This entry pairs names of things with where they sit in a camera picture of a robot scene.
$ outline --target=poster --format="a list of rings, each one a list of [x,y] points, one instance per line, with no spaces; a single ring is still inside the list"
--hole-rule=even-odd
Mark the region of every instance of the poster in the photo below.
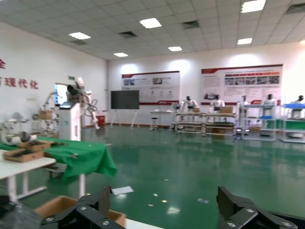
[[[226,105],[246,95],[251,104],[260,104],[268,94],[281,100],[283,65],[202,69],[201,104],[208,105],[218,94]]]
[[[124,74],[122,90],[139,90],[140,105],[171,105],[179,102],[180,72]]]

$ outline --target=stool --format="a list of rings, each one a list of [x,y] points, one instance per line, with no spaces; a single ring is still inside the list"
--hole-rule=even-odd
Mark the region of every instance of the stool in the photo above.
[[[151,122],[151,130],[156,129],[158,126],[156,125],[156,120],[158,120],[158,118],[152,118],[152,122]]]

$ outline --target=white wall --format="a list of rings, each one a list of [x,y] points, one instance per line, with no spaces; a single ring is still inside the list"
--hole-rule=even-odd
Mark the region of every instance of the white wall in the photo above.
[[[0,23],[0,121],[11,118],[14,112],[30,118],[45,102],[55,83],[71,83],[68,76],[82,77],[86,90],[93,91],[99,110],[106,108],[107,62],[45,38]],[[8,87],[4,78],[13,77],[39,83],[39,90]]]
[[[180,71],[180,100],[189,95],[199,103],[202,94],[201,69],[269,64],[284,64],[282,99],[286,96],[291,101],[305,94],[305,46],[299,43],[110,61],[109,91],[121,90],[121,74]],[[148,111],[153,109],[156,107],[141,106],[136,123],[149,124]],[[122,116],[124,123],[131,123],[131,112],[126,111]],[[166,117],[163,118],[164,124],[168,121]]]

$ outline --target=white table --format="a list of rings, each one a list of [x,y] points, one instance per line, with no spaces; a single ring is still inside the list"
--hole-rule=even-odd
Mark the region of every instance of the white table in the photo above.
[[[12,202],[18,199],[33,195],[37,192],[46,190],[46,186],[42,186],[33,190],[29,190],[29,177],[28,172],[37,168],[48,166],[56,162],[53,158],[43,157],[37,160],[19,163],[7,161],[3,159],[5,150],[0,150],[0,179],[7,178],[8,195]],[[23,174],[22,179],[22,194],[17,195],[16,175]]]
[[[159,126],[161,126],[161,115],[171,115],[173,111],[150,111],[151,115],[158,115],[159,116]]]
[[[126,220],[126,228],[127,229],[162,229],[158,227],[154,227],[145,223],[140,223],[137,221],[133,221],[131,219]]]

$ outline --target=green cloth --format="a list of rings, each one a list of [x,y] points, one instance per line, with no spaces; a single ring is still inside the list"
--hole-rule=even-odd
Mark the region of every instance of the green cloth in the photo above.
[[[267,121],[267,128],[273,129],[273,121]],[[283,120],[277,119],[276,120],[276,129],[283,129]],[[286,121],[286,129],[292,129],[292,130],[298,130],[303,129],[305,130],[305,120],[299,120],[299,121]]]
[[[50,153],[58,163],[67,165],[67,170],[63,177],[72,177],[80,174],[92,172],[115,176],[117,168],[112,160],[107,148],[103,144],[88,143],[80,141],[62,140],[57,138],[39,137],[39,140],[67,143],[67,146],[54,146],[44,150]],[[13,150],[11,147],[0,144],[2,150]]]

